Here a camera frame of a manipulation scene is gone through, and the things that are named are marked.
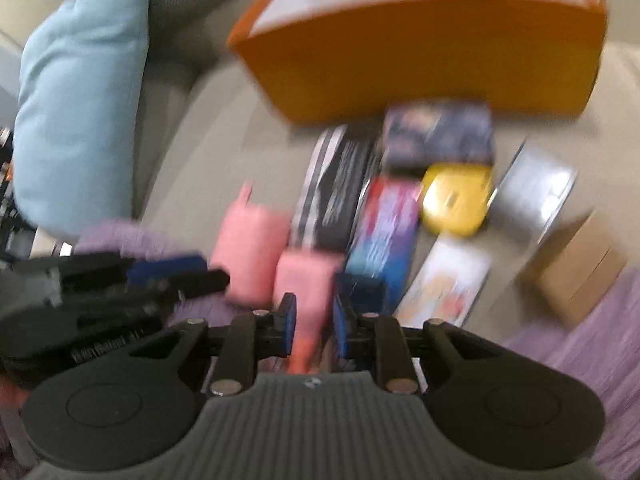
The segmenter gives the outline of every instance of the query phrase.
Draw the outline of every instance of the beige couch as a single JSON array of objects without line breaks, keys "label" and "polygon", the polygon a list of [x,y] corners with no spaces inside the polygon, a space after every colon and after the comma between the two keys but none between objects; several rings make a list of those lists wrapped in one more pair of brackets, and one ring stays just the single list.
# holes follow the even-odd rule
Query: beige couch
[{"label": "beige couch", "polygon": [[[199,60],[210,59],[210,50],[223,53],[226,35],[250,1],[229,2],[185,31],[177,38],[182,51]],[[612,43],[588,108],[574,122],[497,118],[497,174],[531,136],[580,170],[563,216],[593,205],[603,209],[635,260],[640,256],[640,48],[632,45],[640,45],[640,0],[608,1]],[[318,133],[285,124],[228,54],[197,78],[183,64],[150,62],[138,123],[136,207],[142,222],[205,254],[243,181],[255,182],[256,202],[293,208]],[[433,239],[421,233],[414,272]],[[526,255],[491,228],[473,243],[486,248],[495,265],[466,327],[500,340],[538,312],[513,286]]]}]

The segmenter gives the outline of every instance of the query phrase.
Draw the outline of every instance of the metal screw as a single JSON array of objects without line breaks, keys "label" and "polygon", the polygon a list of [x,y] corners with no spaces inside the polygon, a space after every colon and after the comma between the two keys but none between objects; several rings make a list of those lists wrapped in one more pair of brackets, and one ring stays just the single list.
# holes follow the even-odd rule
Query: metal screw
[{"label": "metal screw", "polygon": [[386,389],[392,394],[414,394],[418,391],[418,383],[413,379],[391,379]]},{"label": "metal screw", "polygon": [[220,379],[215,383],[211,383],[209,390],[216,396],[226,397],[240,393],[242,384],[234,379]]},{"label": "metal screw", "polygon": [[322,381],[317,377],[306,378],[304,382],[304,385],[311,390],[315,390],[321,384],[322,384]]}]

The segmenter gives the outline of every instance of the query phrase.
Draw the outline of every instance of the silver tin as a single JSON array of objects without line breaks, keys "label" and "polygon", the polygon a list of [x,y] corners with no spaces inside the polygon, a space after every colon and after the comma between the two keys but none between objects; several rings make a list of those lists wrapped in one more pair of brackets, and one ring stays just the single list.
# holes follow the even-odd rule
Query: silver tin
[{"label": "silver tin", "polygon": [[539,244],[574,187],[577,171],[523,142],[492,195],[489,220],[513,237]]}]

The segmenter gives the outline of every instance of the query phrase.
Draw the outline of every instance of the paper card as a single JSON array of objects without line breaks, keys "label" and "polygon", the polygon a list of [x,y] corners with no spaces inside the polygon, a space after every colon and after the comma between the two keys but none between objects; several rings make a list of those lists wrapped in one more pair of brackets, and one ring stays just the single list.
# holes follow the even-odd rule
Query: paper card
[{"label": "paper card", "polygon": [[440,235],[402,298],[396,318],[402,326],[413,328],[422,328],[432,317],[461,326],[490,267],[488,254]]}]

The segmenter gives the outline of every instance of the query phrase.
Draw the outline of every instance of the pink object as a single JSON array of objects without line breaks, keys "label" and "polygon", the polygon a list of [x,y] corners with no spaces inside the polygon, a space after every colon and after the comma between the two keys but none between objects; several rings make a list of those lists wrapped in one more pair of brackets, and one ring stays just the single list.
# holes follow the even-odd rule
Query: pink object
[{"label": "pink object", "polygon": [[289,249],[278,262],[273,303],[279,304],[285,292],[296,295],[298,308],[296,334],[289,357],[291,374],[306,374],[316,354],[331,312],[334,276],[344,267],[344,255]]},{"label": "pink object", "polygon": [[287,247],[292,214],[249,203],[251,191],[251,184],[242,184],[238,199],[226,211],[209,267],[222,267],[229,273],[229,300],[270,308],[276,266]]}]

